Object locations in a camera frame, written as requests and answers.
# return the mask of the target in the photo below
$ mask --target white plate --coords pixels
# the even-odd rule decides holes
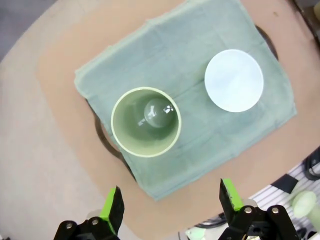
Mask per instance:
[[[258,102],[264,89],[264,76],[252,56],[229,49],[211,59],[205,70],[204,84],[218,107],[239,113]]]

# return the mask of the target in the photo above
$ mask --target green napkin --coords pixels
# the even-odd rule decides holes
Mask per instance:
[[[249,53],[264,76],[260,101],[231,113],[205,90],[210,59],[226,49]],[[121,150],[139,186],[155,200],[238,156],[296,114],[290,81],[238,0],[188,0],[108,47],[76,72],[75,85],[111,139],[111,113],[125,92],[153,87],[177,103],[182,129],[165,154],[141,158]]]

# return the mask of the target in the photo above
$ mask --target cable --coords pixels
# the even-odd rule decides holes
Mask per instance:
[[[214,229],[227,223],[227,219],[223,213],[220,213],[218,217],[210,218],[202,223],[195,225],[200,229]]]
[[[302,162],[302,169],[305,177],[311,181],[320,180],[320,173],[315,172],[314,165],[320,160],[320,148],[317,148],[313,153],[306,157]]]

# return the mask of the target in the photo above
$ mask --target green cup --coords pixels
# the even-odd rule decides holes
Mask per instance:
[[[178,140],[181,115],[177,104],[165,92],[138,87],[126,92],[114,105],[111,130],[117,143],[128,153],[156,157]]]

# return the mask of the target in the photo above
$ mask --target bolt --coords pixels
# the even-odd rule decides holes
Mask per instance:
[[[98,222],[99,222],[99,220],[98,220],[98,219],[94,219],[94,220],[92,221],[92,225],[97,225],[97,224],[98,224]]]
[[[244,212],[245,212],[246,214],[252,213],[251,207],[246,207],[246,208],[244,209]]]
[[[279,213],[279,209],[278,209],[277,207],[273,207],[273,208],[272,208],[272,212],[273,212],[274,214],[278,214],[278,213]]]
[[[72,227],[72,223],[71,222],[66,224],[66,229],[70,229],[71,227]]]

